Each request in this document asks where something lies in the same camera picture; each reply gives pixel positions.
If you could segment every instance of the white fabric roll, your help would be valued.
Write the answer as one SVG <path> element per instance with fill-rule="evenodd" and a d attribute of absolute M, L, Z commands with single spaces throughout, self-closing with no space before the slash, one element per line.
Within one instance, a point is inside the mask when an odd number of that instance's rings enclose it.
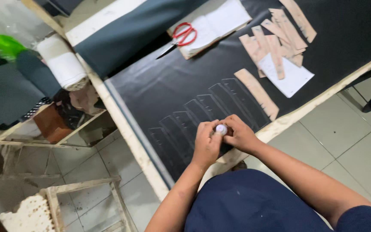
<path fill-rule="evenodd" d="M 37 50 L 63 89 L 75 91 L 86 85 L 87 73 L 60 35 L 55 34 L 40 42 Z"/>

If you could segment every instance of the person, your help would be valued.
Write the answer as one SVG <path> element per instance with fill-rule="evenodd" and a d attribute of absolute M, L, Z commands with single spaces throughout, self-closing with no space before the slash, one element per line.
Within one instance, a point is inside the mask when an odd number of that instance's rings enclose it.
<path fill-rule="evenodd" d="M 231 136 L 213 134 L 225 124 Z M 258 158 L 293 191 L 254 169 L 200 181 L 224 141 Z M 321 171 L 261 142 L 238 116 L 198 126 L 193 159 L 162 201 L 146 232 L 165 231 L 371 231 L 371 202 Z"/>

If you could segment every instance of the wrist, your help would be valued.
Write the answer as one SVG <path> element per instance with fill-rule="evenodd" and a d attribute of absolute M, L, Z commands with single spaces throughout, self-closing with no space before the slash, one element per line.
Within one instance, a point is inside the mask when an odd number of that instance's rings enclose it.
<path fill-rule="evenodd" d="M 200 170 L 202 172 L 206 172 L 207 169 L 211 165 L 210 164 L 205 164 L 205 163 L 201 163 L 201 162 L 197 162 L 197 161 L 191 160 L 191 163 L 188 166 L 190 166 L 191 168 L 193 168 L 195 170 Z"/>
<path fill-rule="evenodd" d="M 260 141 L 259 143 L 256 143 L 250 147 L 249 154 L 257 157 L 266 146 L 266 143 Z"/>

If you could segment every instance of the hand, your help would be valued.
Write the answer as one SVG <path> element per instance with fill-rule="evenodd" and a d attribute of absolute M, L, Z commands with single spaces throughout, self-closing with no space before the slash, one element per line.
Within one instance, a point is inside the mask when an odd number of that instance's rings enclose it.
<path fill-rule="evenodd" d="M 253 130 L 235 114 L 221 120 L 219 124 L 225 124 L 233 130 L 233 136 L 225 135 L 223 137 L 224 142 L 242 152 L 252 155 L 256 149 L 264 145 L 254 134 Z"/>
<path fill-rule="evenodd" d="M 213 129 L 219 124 L 219 120 L 203 122 L 198 125 L 195 138 L 195 149 L 191 163 L 201 170 L 206 170 L 216 162 L 220 153 L 220 145 L 223 136 L 219 132 L 213 134 Z"/>

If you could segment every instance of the dotted fabric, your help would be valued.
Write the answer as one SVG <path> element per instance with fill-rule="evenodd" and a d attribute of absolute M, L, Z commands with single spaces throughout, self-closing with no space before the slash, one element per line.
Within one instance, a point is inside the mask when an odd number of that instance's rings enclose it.
<path fill-rule="evenodd" d="M 41 101 L 39 101 L 30 111 L 28 111 L 28 113 L 24 114 L 20 121 L 21 122 L 24 122 L 26 120 L 28 120 L 30 117 L 32 117 L 35 113 L 37 113 L 37 111 L 39 110 L 39 108 L 43 105 L 47 105 L 47 104 L 51 104 L 52 103 L 52 100 L 48 97 L 44 97 L 41 99 Z"/>

